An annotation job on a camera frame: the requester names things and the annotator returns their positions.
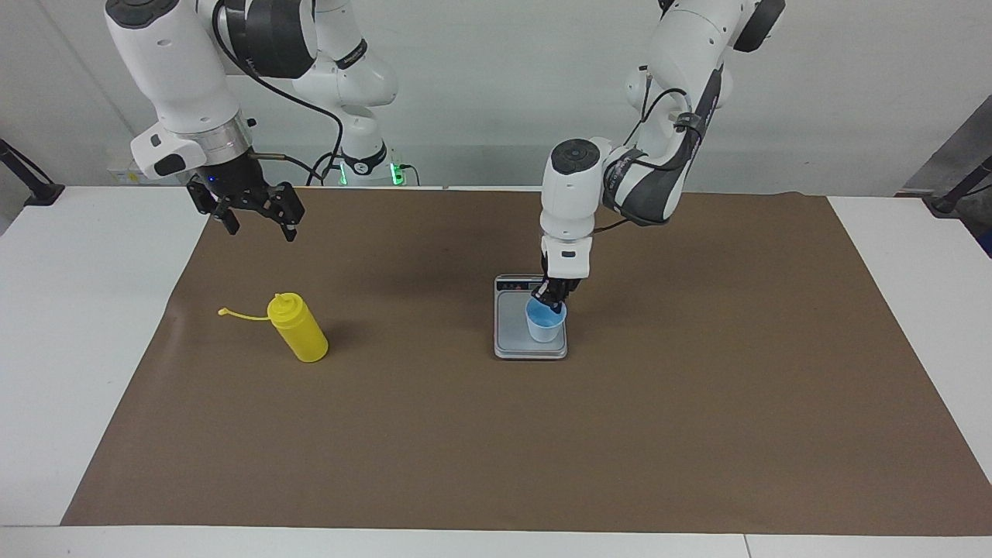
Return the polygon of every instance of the plastic cup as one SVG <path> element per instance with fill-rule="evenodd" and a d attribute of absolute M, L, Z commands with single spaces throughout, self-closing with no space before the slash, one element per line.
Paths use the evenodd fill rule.
<path fill-rule="evenodd" d="M 564 328 L 564 319 L 568 316 L 568 308 L 565 307 L 564 303 L 561 303 L 561 313 L 559 314 L 532 297 L 531 300 L 527 301 L 526 314 L 527 330 L 531 333 L 531 338 L 538 343 L 551 343 Z"/>

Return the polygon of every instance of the black stand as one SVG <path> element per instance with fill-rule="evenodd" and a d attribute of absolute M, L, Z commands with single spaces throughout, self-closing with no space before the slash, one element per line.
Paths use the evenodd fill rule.
<path fill-rule="evenodd" d="M 965 177 L 960 184 L 955 186 L 953 190 L 945 194 L 942 198 L 930 200 L 928 205 L 937 212 L 944 214 L 951 213 L 957 207 L 957 203 L 961 201 L 961 198 L 967 196 L 990 174 L 992 174 L 992 157 L 986 159 L 977 169 Z"/>
<path fill-rule="evenodd" d="M 25 207 L 50 206 L 65 190 L 64 185 L 45 184 L 38 180 L 38 177 L 21 161 L 18 151 L 2 139 L 0 139 L 0 161 L 3 161 L 3 164 L 31 190 L 31 197 L 24 202 Z"/>

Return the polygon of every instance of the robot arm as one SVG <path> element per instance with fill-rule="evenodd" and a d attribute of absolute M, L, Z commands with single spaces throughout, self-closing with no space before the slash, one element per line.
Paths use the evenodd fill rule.
<path fill-rule="evenodd" d="M 628 83 L 628 99 L 641 110 L 637 144 L 568 140 L 549 158 L 541 214 L 546 277 L 534 296 L 553 309 L 589 275 L 600 202 L 641 226 L 668 222 L 720 102 L 724 57 L 731 49 L 760 47 L 785 0 L 681 0 L 661 6 L 649 64 Z"/>
<path fill-rule="evenodd" d="M 150 178 L 194 174 L 196 208 L 239 228 L 233 209 L 274 220 L 292 241 L 304 207 L 289 183 L 271 187 L 213 37 L 259 75 L 299 77 L 316 58 L 313 0 L 107 0 L 111 38 L 158 122 L 131 143 Z"/>
<path fill-rule="evenodd" d="M 392 156 L 370 106 L 396 98 L 396 73 L 369 50 L 351 0 L 317 0 L 316 64 L 293 87 L 306 100 L 340 117 L 340 156 L 348 184 L 392 182 Z"/>

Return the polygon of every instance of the scale platform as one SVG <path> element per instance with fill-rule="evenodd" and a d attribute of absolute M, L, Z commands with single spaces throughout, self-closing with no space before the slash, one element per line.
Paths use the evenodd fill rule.
<path fill-rule="evenodd" d="M 496 278 L 493 342 L 496 356 L 507 360 L 561 360 L 568 355 L 565 327 L 550 343 L 538 343 L 527 330 L 524 308 L 531 292 L 541 286 L 540 275 L 500 275 Z"/>

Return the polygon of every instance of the brown paper mat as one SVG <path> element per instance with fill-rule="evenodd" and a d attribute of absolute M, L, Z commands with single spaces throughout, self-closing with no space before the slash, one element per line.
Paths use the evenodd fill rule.
<path fill-rule="evenodd" d="M 206 228 L 63 524 L 992 534 L 825 199 L 686 196 L 597 237 L 557 363 L 492 349 L 493 278 L 539 267 L 537 196 L 304 201 L 294 244 Z M 285 291 L 324 361 L 216 316 Z"/>

